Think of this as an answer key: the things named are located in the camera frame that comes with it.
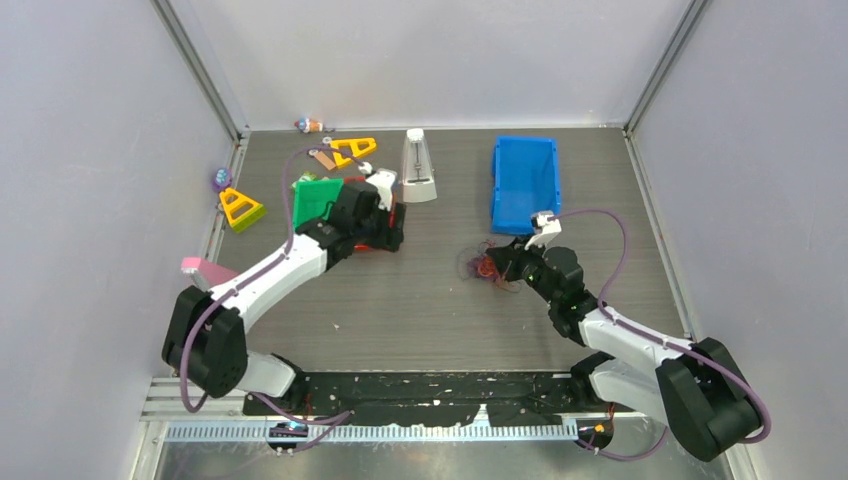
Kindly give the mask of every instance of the small toy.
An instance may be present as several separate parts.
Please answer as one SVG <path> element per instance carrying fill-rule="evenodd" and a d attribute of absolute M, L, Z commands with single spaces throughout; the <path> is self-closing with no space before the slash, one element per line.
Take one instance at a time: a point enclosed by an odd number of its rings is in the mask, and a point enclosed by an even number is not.
<path fill-rule="evenodd" d="M 310 157 L 314 158 L 315 160 L 318 160 L 318 163 L 323 165 L 324 168 L 326 168 L 327 170 L 332 170 L 336 168 L 336 164 L 333 162 L 333 160 L 331 160 L 330 157 L 328 157 L 327 154 L 322 152 L 321 150 L 312 149 L 308 152 L 308 154 Z"/>
<path fill-rule="evenodd" d="M 318 179 L 318 175 L 315 175 L 312 172 L 303 172 L 303 175 L 301 175 L 300 178 L 298 178 L 297 180 L 295 180 L 292 183 L 292 190 L 294 190 L 295 187 L 297 186 L 297 184 L 300 183 L 300 182 L 311 182 L 311 181 L 317 180 L 317 179 Z"/>
<path fill-rule="evenodd" d="M 233 174 L 229 168 L 219 168 L 212 177 L 212 188 L 215 193 L 223 192 L 227 187 L 233 184 Z"/>
<path fill-rule="evenodd" d="M 356 158 L 362 158 L 377 151 L 377 140 L 373 138 L 344 138 L 333 140 L 330 142 L 330 146 L 336 150 L 348 147 L 350 148 L 351 155 Z M 353 162 L 349 157 L 345 157 L 339 152 L 333 152 L 333 160 L 336 161 L 338 168 L 344 168 Z"/>
<path fill-rule="evenodd" d="M 303 117 L 300 120 L 294 122 L 294 126 L 303 133 L 312 133 L 312 132 L 332 132 L 332 128 L 328 128 L 322 122 L 318 122 L 312 120 L 311 118 Z"/>
<path fill-rule="evenodd" d="M 266 213 L 265 205 L 232 187 L 227 187 L 219 193 L 218 198 L 221 199 L 221 207 L 224 209 L 230 228 L 236 233 L 243 232 Z"/>
<path fill-rule="evenodd" d="M 436 182 L 433 179 L 433 164 L 430 150 L 424 139 L 424 130 L 413 128 L 406 131 L 403 142 L 403 201 L 406 203 L 429 202 L 436 199 Z"/>

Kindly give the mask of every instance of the blue plastic bin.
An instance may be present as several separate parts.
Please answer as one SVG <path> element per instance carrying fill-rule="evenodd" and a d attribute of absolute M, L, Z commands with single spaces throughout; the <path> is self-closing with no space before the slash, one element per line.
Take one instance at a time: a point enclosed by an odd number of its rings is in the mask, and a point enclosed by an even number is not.
<path fill-rule="evenodd" d="M 544 210 L 560 212 L 558 163 L 552 138 L 497 138 L 492 155 L 492 232 L 532 234 L 531 215 Z"/>

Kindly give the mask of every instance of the tabletop surface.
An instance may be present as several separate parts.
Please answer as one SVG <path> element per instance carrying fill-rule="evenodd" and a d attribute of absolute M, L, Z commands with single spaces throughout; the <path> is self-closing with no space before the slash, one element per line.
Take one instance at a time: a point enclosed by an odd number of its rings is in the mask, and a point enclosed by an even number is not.
<path fill-rule="evenodd" d="M 400 171 L 405 132 L 335 133 L 374 137 L 375 167 Z M 497 135 L 555 138 L 563 210 L 609 208 L 630 230 L 630 259 L 608 301 L 625 316 L 669 335 L 682 326 L 621 132 L 615 129 L 433 130 L 426 139 L 438 198 L 410 204 L 397 253 L 357 252 L 272 307 L 248 334 L 253 350 L 277 353 L 317 370 L 567 370 L 592 352 L 560 337 L 547 306 L 531 289 L 507 291 L 463 279 L 459 263 L 493 235 L 489 203 Z M 256 132 L 238 178 L 239 191 L 268 213 L 242 233 L 225 233 L 218 263 L 244 271 L 286 238 L 281 174 L 284 160 L 322 134 Z M 306 156 L 292 162 L 291 183 L 304 171 L 328 172 Z M 285 194 L 292 195 L 286 188 Z M 590 214 L 563 220 L 553 245 L 574 249 L 587 287 L 597 295 L 621 256 L 612 219 Z"/>

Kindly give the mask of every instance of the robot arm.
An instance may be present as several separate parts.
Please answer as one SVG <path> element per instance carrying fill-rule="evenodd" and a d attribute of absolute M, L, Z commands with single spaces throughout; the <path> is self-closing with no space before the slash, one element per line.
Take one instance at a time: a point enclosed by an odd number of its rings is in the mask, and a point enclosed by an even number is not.
<path fill-rule="evenodd" d="M 395 202 L 392 193 L 397 174 L 373 171 L 367 163 L 360 170 L 366 180 L 346 183 L 326 220 L 318 217 L 298 227 L 287 255 L 283 245 L 208 292 L 196 287 L 183 290 L 171 316 L 162 359 L 179 369 L 189 331 L 218 302 L 191 345 L 188 371 L 181 373 L 212 398 L 233 389 L 283 396 L 299 369 L 280 357 L 248 351 L 247 332 L 274 304 L 349 257 L 357 245 L 397 251 L 403 242 L 406 207 Z"/>
<path fill-rule="evenodd" d="M 560 335 L 598 350 L 571 369 L 578 400 L 615 402 L 645 413 L 667 425 L 702 461 L 712 460 L 762 426 L 741 388 L 678 351 L 701 354 L 744 380 L 724 345 L 712 338 L 696 343 L 670 338 L 605 306 L 614 319 L 610 321 L 585 288 L 574 251 L 547 248 L 561 231 L 553 212 L 534 215 L 533 226 L 535 235 L 486 253 L 504 280 L 525 281 L 548 303 L 548 316 Z"/>

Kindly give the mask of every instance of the gray wall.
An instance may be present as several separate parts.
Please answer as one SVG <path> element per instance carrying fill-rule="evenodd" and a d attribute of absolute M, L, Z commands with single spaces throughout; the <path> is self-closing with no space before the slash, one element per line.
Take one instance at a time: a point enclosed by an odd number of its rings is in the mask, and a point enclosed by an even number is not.
<path fill-rule="evenodd" d="M 173 1 L 253 130 L 623 123 L 687 3 Z"/>
<path fill-rule="evenodd" d="M 697 331 L 775 420 L 761 478 L 848 468 L 848 3 L 713 2 L 637 132 Z"/>
<path fill-rule="evenodd" d="M 0 6 L 0 478 L 126 475 L 230 145 L 146 0 Z"/>

